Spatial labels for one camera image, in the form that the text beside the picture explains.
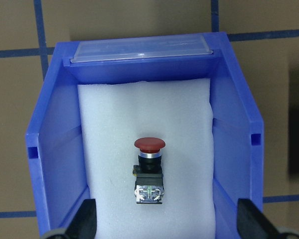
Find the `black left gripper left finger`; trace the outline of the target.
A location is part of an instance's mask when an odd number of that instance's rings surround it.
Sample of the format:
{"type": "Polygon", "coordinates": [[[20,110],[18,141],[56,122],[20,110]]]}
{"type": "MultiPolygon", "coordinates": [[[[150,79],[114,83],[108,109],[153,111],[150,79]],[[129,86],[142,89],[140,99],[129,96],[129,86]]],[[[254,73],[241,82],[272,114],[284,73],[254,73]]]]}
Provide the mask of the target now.
{"type": "Polygon", "coordinates": [[[97,231],[95,199],[85,199],[65,230],[66,239],[94,239],[97,231]]]}

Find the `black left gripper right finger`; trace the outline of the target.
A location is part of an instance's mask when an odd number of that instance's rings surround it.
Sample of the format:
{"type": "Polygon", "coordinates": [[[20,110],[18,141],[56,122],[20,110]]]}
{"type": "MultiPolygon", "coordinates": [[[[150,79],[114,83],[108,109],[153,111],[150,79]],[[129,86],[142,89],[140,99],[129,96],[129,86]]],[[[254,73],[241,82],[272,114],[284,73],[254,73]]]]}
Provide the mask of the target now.
{"type": "Polygon", "coordinates": [[[238,199],[237,231],[242,239],[277,239],[280,234],[250,199],[238,199]]]}

